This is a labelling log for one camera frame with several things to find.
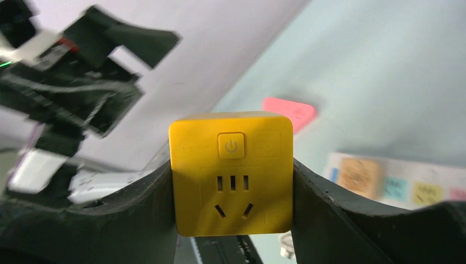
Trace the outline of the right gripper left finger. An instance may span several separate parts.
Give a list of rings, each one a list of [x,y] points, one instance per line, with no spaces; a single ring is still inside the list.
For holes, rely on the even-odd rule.
[[[1,263],[173,263],[170,164],[93,202],[1,195]]]

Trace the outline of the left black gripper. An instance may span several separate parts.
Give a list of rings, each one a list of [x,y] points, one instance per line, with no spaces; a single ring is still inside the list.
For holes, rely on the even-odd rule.
[[[36,34],[27,1],[1,1],[1,106],[43,123],[64,122],[108,135],[142,97],[137,76],[109,58],[124,46],[146,65],[156,65],[177,45],[172,31],[116,20],[97,5],[32,56],[22,46]]]

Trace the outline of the yellow cube socket adapter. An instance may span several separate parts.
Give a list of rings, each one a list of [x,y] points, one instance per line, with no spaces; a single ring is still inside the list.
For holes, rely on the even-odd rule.
[[[185,237],[284,233],[293,223],[293,126],[265,111],[193,114],[168,130]]]

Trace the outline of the white multicolour power strip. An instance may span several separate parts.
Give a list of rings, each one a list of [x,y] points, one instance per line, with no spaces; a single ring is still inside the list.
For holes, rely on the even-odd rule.
[[[441,201],[465,201],[465,168],[334,152],[321,176],[337,183],[345,159],[369,160],[381,167],[384,181],[378,202],[414,210]]]

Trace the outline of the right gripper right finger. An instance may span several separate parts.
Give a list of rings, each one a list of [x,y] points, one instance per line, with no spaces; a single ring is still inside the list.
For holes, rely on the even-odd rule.
[[[405,210],[348,191],[299,161],[291,232],[298,263],[465,263],[465,202]]]

